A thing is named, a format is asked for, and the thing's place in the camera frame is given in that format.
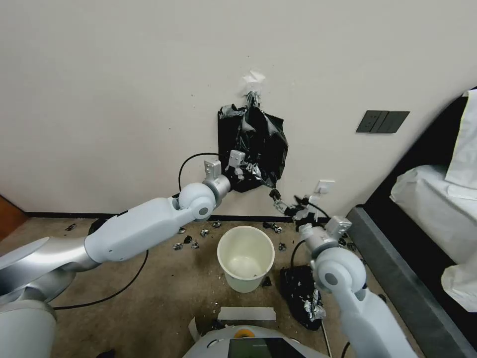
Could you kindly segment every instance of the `crumpled foil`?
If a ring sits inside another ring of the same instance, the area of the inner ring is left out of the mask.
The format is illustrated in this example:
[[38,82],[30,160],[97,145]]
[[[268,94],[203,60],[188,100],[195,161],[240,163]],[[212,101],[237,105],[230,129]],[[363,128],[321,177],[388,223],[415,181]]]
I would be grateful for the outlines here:
[[311,322],[313,322],[314,320],[323,319],[326,317],[326,311],[321,305],[321,302],[319,301],[318,289],[315,288],[315,290],[313,291],[313,299],[311,301],[305,300],[303,302],[304,302],[305,311],[308,312],[308,316]]

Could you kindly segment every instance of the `plastic bucket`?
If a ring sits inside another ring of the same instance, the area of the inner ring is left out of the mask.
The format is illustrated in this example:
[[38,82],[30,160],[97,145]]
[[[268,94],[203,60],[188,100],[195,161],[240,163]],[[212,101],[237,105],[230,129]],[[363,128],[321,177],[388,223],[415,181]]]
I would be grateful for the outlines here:
[[237,226],[220,238],[217,258],[229,286],[246,293],[255,290],[272,268],[275,249],[263,231]]

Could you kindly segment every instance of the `wall switch panel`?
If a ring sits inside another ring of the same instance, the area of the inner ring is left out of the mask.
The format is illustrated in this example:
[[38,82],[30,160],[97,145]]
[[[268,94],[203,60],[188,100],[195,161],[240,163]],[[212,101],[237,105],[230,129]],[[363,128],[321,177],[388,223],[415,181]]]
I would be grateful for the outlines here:
[[381,115],[381,111],[370,111],[370,110],[366,111],[363,119],[361,120],[361,123],[358,126],[358,129],[356,129],[356,132],[369,133],[371,129],[373,129],[373,126],[378,120],[380,115]]
[[379,127],[378,133],[396,133],[408,114],[409,111],[389,112]]
[[371,130],[370,130],[371,133],[377,133],[378,132],[378,129],[381,127],[381,125],[384,122],[384,119],[386,118],[386,116],[388,114],[389,114],[388,111],[381,111],[381,113],[379,114],[378,120],[374,124],[373,128],[371,128]]
[[320,180],[315,188],[315,193],[327,194],[334,184],[334,180]]
[[357,133],[396,133],[406,119],[409,111],[367,110]]

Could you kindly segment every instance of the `black baseboard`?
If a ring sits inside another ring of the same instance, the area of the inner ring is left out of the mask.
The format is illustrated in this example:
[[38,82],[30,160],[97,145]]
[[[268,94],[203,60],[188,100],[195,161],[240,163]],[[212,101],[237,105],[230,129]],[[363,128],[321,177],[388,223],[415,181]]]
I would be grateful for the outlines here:
[[[117,214],[106,213],[56,213],[56,212],[25,212],[28,217],[59,218],[59,219],[109,219]],[[212,215],[209,221],[269,221],[269,222],[292,222],[288,216],[242,216],[242,215]]]

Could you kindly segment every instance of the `black trash bag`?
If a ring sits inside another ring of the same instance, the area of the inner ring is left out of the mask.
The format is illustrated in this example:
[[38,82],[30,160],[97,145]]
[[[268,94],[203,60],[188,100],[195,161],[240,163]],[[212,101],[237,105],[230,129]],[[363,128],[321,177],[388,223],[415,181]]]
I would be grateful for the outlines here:
[[[258,95],[247,95],[247,105],[237,108],[234,104],[223,106],[218,113],[219,153],[222,172],[231,180],[232,189],[245,192],[261,185],[275,188],[285,168],[288,142],[283,133],[283,119],[260,109]],[[245,153],[240,166],[243,179],[228,168],[231,150]]]

